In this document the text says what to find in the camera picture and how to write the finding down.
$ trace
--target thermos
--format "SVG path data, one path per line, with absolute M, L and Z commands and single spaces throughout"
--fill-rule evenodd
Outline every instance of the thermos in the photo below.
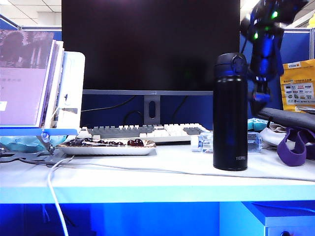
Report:
M 247 169 L 247 62 L 241 53 L 217 58 L 213 94 L 213 165 Z

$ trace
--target keyboard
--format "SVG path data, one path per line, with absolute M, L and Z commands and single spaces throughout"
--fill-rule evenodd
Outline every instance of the keyboard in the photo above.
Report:
M 191 135 L 207 131 L 201 124 L 165 124 L 165 125 L 125 125 L 98 126 L 93 129 L 83 127 L 77 138 L 93 139 L 142 139 L 157 144 L 169 142 L 190 142 Z

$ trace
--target yellow package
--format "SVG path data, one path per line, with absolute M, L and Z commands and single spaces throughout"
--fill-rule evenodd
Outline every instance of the yellow package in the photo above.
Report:
M 315 108 L 315 59 L 283 64 L 280 77 L 283 109 L 301 112 Z

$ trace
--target ceiling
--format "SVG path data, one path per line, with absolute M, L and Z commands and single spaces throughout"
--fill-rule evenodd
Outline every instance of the ceiling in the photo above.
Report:
M 62 0 L 7 0 L 1 4 L 0 14 L 20 26 L 61 26 Z
M 15 22 L 20 26 L 61 26 L 61 1 L 62 0 L 6 0 L 8 4 L 0 0 L 0 14 Z M 247 1 L 240 0 L 241 19 L 250 12 L 242 7 Z M 295 20 L 301 20 L 296 27 L 306 27 L 307 21 L 315 12 L 315 0 L 309 3 L 296 15 Z

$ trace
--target thermos logo text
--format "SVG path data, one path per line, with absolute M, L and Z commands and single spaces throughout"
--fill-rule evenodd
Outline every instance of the thermos logo text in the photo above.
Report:
M 246 160 L 246 157 L 245 156 L 237 156 L 236 160 L 237 161 Z

